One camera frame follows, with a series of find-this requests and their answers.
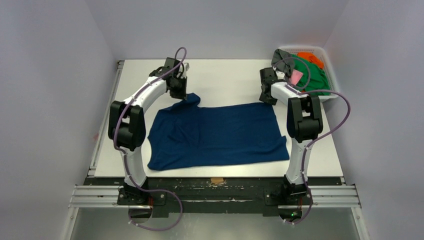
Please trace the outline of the dark blue t shirt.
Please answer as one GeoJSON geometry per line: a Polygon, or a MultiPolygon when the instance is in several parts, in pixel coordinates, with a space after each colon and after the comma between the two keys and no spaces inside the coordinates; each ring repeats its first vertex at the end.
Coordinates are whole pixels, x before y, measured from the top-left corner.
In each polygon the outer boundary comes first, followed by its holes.
{"type": "Polygon", "coordinates": [[[287,138],[271,105],[254,102],[201,107],[201,98],[159,110],[149,131],[148,168],[166,171],[191,167],[287,161],[287,138]]]}

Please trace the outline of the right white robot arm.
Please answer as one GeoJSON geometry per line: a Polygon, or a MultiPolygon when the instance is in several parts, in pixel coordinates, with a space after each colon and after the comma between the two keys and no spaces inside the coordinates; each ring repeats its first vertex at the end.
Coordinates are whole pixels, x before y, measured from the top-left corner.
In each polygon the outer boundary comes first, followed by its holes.
{"type": "Polygon", "coordinates": [[[273,106],[280,101],[287,107],[286,129],[291,137],[291,151],[280,196],[284,202],[292,204],[308,193],[311,148],[324,128],[320,98],[300,92],[288,82],[278,79],[272,67],[261,69],[259,74],[259,100],[273,106]]]}

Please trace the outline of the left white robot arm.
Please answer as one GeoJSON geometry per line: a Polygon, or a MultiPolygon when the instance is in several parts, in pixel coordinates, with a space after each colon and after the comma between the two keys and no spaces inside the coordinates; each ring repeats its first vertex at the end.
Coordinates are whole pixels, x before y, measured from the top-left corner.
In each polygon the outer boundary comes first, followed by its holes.
{"type": "Polygon", "coordinates": [[[109,107],[108,137],[119,151],[124,166],[124,184],[120,197],[138,205],[146,203],[150,190],[145,186],[141,147],[146,139],[145,113],[163,94],[173,99],[187,98],[187,72],[190,65],[183,60],[166,58],[164,65],[153,70],[146,82],[130,97],[115,100],[109,107]]]}

